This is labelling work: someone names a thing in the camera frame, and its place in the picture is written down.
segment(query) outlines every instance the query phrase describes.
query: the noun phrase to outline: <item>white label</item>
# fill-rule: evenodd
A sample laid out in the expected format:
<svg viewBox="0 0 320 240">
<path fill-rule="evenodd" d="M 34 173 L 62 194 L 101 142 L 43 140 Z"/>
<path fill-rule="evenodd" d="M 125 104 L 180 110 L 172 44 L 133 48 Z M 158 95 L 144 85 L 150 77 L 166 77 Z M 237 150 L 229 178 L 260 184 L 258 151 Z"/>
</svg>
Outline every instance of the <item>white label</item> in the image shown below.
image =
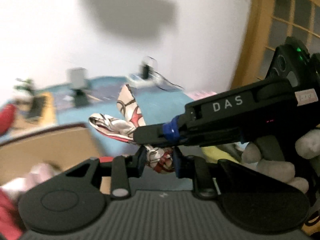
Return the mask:
<svg viewBox="0 0 320 240">
<path fill-rule="evenodd" d="M 316 91 L 312 89 L 302 90 L 295 92 L 298 101 L 298 106 L 311 104 L 318 101 Z"/>
<path fill-rule="evenodd" d="M 241 96 L 236 96 L 234 100 L 236 101 L 237 106 L 242 105 L 242 103 L 243 103 Z M 226 99 L 225 104 L 224 104 L 224 109 L 227 109 L 228 107 L 232 107 L 232 104 L 234 104 L 234 102 L 233 102 L 234 100 L 233 100 L 233 98 Z M 220 103 L 214 102 L 213 103 L 213 110 L 215 112 L 218 112 L 218 111 L 220 111 L 220 109 L 221 109 Z"/>
</svg>

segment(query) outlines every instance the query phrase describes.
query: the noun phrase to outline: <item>red object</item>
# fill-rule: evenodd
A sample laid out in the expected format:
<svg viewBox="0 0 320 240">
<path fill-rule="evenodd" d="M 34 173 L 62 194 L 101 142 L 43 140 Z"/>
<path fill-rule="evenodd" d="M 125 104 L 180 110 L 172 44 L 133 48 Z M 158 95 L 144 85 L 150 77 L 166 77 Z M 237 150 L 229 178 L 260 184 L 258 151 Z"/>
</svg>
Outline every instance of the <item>red object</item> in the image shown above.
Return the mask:
<svg viewBox="0 0 320 240">
<path fill-rule="evenodd" d="M 109 163 L 113 161 L 113 157 L 100 157 L 99 160 L 101 163 Z"/>
<path fill-rule="evenodd" d="M 0 233 L 7 240 L 17 240 L 22 235 L 22 230 L 16 224 L 18 217 L 18 208 L 0 190 Z"/>
<path fill-rule="evenodd" d="M 0 112 L 0 136 L 12 126 L 17 108 L 13 104 L 6 105 Z"/>
<path fill-rule="evenodd" d="M 129 122 L 132 122 L 135 127 L 138 127 L 138 126 L 139 126 L 138 121 L 139 121 L 139 119 L 142 117 L 142 114 L 137 114 L 138 108 L 139 108 L 139 107 L 137 106 L 136 109 L 133 111 L 132 117 L 131 117 L 131 119 L 130 119 L 130 121 L 129 121 Z"/>
</svg>

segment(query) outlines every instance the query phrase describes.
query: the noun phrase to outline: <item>patterned cloth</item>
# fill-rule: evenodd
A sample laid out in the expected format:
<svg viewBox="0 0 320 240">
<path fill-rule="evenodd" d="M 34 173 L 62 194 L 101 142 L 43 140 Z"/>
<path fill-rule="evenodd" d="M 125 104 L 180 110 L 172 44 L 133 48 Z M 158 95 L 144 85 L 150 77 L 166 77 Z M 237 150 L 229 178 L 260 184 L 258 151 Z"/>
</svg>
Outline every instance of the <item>patterned cloth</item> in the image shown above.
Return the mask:
<svg viewBox="0 0 320 240">
<path fill-rule="evenodd" d="M 92 114 L 89 123 L 102 135 L 121 142 L 135 144 L 133 132 L 139 126 L 146 125 L 141 109 L 134 98 L 129 85 L 124 85 L 117 100 L 117 108 L 124 120 L 107 114 Z M 172 148 L 158 148 L 145 145 L 147 165 L 158 173 L 174 171 L 172 166 Z"/>
</svg>

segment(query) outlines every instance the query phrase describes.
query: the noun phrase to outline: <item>yellow cloth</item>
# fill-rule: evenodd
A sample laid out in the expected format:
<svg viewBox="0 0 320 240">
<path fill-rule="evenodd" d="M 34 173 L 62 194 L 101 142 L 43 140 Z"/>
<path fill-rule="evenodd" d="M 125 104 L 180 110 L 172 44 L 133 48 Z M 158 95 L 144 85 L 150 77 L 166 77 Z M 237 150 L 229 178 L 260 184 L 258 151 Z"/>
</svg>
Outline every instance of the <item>yellow cloth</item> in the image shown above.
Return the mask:
<svg viewBox="0 0 320 240">
<path fill-rule="evenodd" d="M 235 158 L 231 157 L 228 153 L 218 149 L 215 146 L 202 147 L 202 152 L 207 158 L 208 162 L 217 163 L 220 159 L 227 159 L 235 163 L 239 163 Z"/>
</svg>

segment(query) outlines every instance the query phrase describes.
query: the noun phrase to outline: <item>ribbed gray surface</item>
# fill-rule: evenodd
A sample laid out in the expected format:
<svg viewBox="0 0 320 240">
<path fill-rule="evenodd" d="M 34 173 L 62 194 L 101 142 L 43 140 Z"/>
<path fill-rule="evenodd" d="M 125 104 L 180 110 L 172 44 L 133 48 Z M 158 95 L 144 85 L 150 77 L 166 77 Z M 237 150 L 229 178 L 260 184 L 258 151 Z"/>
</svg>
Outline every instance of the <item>ribbed gray surface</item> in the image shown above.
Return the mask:
<svg viewBox="0 0 320 240">
<path fill-rule="evenodd" d="M 230 223 L 214 202 L 194 198 L 189 191 L 137 191 L 114 201 L 105 214 L 81 232 L 47 236 L 27 232 L 23 240 L 304 240 L 302 231 L 265 236 Z"/>
</svg>

